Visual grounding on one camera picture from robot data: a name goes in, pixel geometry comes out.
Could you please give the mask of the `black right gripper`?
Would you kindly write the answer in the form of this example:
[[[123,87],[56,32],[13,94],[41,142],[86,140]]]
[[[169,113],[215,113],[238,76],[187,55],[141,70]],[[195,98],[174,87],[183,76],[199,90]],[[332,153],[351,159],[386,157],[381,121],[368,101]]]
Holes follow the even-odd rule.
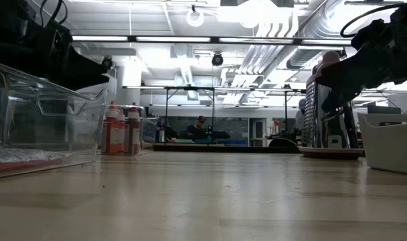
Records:
[[[329,88],[322,111],[343,107],[364,89],[387,82],[403,83],[396,63],[400,59],[403,37],[403,23],[377,19],[360,29],[352,39],[352,46],[357,50],[352,62],[329,62],[319,68],[321,72],[316,82]]]

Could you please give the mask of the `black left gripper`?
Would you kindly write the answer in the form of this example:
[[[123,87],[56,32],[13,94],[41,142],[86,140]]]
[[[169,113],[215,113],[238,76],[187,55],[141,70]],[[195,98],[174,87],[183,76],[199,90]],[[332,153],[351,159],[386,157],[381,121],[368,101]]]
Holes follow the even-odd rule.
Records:
[[[80,55],[71,43],[70,30],[56,20],[49,20],[37,36],[37,75],[70,90],[109,82],[108,76],[99,75],[107,69]],[[71,78],[68,73],[87,76]]]

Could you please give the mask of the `red colouring bottle pink cap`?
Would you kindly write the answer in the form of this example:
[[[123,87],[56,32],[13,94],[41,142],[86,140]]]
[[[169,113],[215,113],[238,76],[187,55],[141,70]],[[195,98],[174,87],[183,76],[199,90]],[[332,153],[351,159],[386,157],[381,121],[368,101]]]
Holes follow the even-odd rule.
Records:
[[[118,143],[118,115],[119,111],[116,107],[116,102],[112,100],[108,110],[105,112],[105,120],[103,122],[102,153],[105,155],[117,153],[120,147]]]

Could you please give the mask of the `red packet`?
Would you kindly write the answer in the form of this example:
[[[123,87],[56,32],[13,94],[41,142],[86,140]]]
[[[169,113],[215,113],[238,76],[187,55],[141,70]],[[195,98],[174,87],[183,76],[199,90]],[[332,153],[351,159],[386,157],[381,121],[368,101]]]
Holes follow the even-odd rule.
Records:
[[[40,149],[0,149],[0,171],[59,163],[69,154]]]

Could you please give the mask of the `clear plastic bin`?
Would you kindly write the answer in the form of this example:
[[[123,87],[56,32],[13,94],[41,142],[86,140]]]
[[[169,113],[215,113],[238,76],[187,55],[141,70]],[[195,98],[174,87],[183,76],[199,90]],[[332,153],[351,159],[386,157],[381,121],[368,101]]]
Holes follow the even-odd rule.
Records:
[[[0,171],[0,177],[92,163],[107,91],[76,92],[0,63],[0,149],[69,154],[59,163]]]
[[[105,112],[108,110],[109,105],[104,109],[104,118],[103,118],[103,122],[105,120]],[[141,119],[141,134],[140,134],[140,142],[141,141],[145,141],[148,143],[154,143],[155,142],[155,136],[156,136],[156,126],[155,126],[155,119],[154,118],[148,118],[147,117],[147,112],[146,109],[142,106],[138,106],[136,103],[135,105],[138,107],[139,110],[139,114],[140,114],[140,119]],[[123,107],[123,111],[125,114],[125,122],[126,122],[126,126],[127,126],[127,116],[128,116],[128,112],[130,107],[132,107],[133,104],[131,105],[119,105],[116,103],[116,107],[118,109],[118,107]],[[119,129],[119,124],[118,124],[118,143],[120,144],[120,129]],[[101,133],[101,138],[100,138],[100,152],[102,155],[105,155],[102,153],[102,142],[103,142],[103,134]],[[140,144],[140,151],[137,155],[139,155],[143,150],[141,150],[141,144]],[[127,127],[126,127],[126,131],[125,131],[125,151],[124,153],[115,153],[115,154],[109,154],[109,155],[126,155],[126,156],[137,156],[137,155],[128,155],[127,154]]]

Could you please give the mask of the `white plastic bin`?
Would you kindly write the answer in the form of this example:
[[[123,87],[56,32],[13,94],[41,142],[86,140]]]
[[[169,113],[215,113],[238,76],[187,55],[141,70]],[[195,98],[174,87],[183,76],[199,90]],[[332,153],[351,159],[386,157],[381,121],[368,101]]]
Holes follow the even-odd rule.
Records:
[[[407,174],[407,114],[359,113],[357,117],[367,166]]]

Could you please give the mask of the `black overhead light beam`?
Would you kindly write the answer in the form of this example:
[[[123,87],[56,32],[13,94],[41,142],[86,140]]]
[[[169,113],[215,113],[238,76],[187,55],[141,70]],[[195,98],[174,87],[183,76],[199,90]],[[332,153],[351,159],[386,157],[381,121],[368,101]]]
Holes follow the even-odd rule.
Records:
[[[73,35],[74,42],[143,43],[143,44],[250,44],[275,46],[350,46],[349,39],[315,39],[299,37],[216,37],[176,35]]]

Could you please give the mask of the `silver ventilation duct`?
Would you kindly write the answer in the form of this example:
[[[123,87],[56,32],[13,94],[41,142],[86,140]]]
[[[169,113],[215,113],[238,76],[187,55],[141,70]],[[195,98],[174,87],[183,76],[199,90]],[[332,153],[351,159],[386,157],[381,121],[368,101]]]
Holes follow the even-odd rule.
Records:
[[[299,27],[297,37],[301,38],[340,38],[341,28],[351,19],[360,15],[359,7],[345,4],[351,0],[325,0],[316,13]],[[292,49],[292,55],[287,58],[288,69],[298,70],[305,67],[318,56],[321,50],[302,49],[301,46]]]

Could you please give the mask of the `black curved bracket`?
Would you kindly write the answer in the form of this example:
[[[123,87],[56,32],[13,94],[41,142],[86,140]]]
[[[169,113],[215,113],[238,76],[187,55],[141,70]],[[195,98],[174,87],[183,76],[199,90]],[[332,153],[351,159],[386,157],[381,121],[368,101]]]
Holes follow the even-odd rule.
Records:
[[[297,144],[285,138],[272,139],[268,145],[268,148],[272,149],[273,153],[288,153],[288,154],[300,153]]]

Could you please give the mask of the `black background workstation frame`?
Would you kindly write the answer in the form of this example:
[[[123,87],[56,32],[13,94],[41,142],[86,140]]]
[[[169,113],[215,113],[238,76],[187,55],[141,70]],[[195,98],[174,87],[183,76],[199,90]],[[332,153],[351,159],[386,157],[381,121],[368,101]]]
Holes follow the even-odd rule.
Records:
[[[214,87],[205,87],[205,86],[165,86],[163,87],[164,90],[166,90],[166,98],[165,98],[165,117],[164,121],[162,122],[161,129],[165,129],[168,125],[168,105],[169,105],[169,99],[174,96],[179,90],[184,90],[184,91],[198,91],[201,90],[205,94],[207,94],[212,101],[211,104],[207,105],[202,105],[202,107],[211,107],[212,108],[212,117],[211,117],[211,130],[208,132],[208,141],[207,145],[210,144],[216,144],[216,140],[212,137],[213,135],[213,130],[214,130],[214,124],[215,124],[215,104],[214,104],[214,98],[215,98],[215,93],[216,90]]]

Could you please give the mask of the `black table frame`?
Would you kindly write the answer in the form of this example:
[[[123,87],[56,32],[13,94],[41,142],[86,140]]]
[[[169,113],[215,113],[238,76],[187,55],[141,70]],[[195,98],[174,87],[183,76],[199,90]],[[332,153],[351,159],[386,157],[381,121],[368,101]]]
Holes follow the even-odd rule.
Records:
[[[300,153],[297,147],[246,147],[241,145],[194,143],[155,143],[153,145],[153,150],[194,153]]]

